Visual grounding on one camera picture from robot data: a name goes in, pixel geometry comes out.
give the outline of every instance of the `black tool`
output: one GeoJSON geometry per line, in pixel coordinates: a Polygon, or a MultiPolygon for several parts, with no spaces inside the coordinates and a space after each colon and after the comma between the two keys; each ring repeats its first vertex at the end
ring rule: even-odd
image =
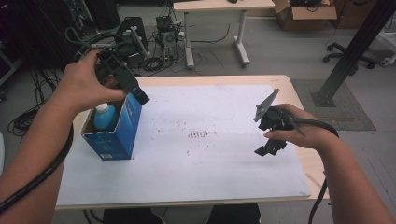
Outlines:
{"type": "MultiPolygon", "coordinates": [[[[279,89],[274,89],[274,92],[269,95],[261,104],[257,105],[256,117],[254,121],[261,120],[259,128],[263,131],[266,130],[297,130],[301,135],[305,136],[304,133],[298,128],[294,122],[294,118],[290,113],[284,109],[271,106],[271,103],[275,100],[279,89]]],[[[285,148],[286,141],[269,139],[263,147],[259,147],[254,152],[260,156],[266,154],[274,155],[280,150],[285,148]]]]}
{"type": "Polygon", "coordinates": [[[137,79],[132,71],[125,65],[124,60],[114,49],[104,48],[99,54],[100,66],[96,69],[96,76],[103,82],[111,75],[117,82],[119,88],[130,92],[139,104],[144,105],[149,101],[149,97],[140,89],[137,79]]]}

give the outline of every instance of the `person's left hand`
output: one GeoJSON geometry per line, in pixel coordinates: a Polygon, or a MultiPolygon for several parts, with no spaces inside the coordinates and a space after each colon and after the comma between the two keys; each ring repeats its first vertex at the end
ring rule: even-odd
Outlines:
{"type": "Polygon", "coordinates": [[[109,89],[97,80],[95,65],[99,51],[92,50],[82,60],[66,66],[64,77],[51,100],[62,101],[77,114],[99,104],[118,101],[125,97],[126,93],[123,90],[109,89]]]}

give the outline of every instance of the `blue bottle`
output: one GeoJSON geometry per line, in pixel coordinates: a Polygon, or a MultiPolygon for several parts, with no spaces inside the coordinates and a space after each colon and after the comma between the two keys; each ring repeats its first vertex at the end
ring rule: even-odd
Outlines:
{"type": "Polygon", "coordinates": [[[113,132],[118,120],[119,117],[113,105],[104,103],[96,107],[93,124],[97,130],[101,132],[113,132]]]}

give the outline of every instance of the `hand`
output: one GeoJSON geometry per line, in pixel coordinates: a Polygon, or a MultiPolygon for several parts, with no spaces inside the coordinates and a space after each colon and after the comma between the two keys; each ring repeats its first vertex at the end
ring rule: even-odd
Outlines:
{"type": "Polygon", "coordinates": [[[92,50],[82,60],[66,66],[64,77],[51,97],[52,101],[62,102],[77,114],[125,97],[124,91],[106,88],[97,80],[94,67],[99,51],[92,50]]]}
{"type": "MultiPolygon", "coordinates": [[[[276,107],[287,110],[295,119],[317,119],[312,114],[303,111],[294,105],[277,105],[276,107]]],[[[305,134],[302,136],[296,130],[291,131],[271,131],[264,134],[265,137],[275,140],[291,142],[299,147],[319,149],[325,144],[325,140],[334,139],[335,135],[329,131],[307,124],[299,124],[300,130],[305,134]]]]}

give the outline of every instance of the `white bottle cap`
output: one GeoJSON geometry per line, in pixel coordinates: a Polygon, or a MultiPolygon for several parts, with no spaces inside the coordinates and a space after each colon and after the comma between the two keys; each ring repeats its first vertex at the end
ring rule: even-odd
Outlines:
{"type": "Polygon", "coordinates": [[[101,104],[96,107],[96,111],[99,113],[105,113],[108,110],[108,105],[107,103],[101,104]]]}

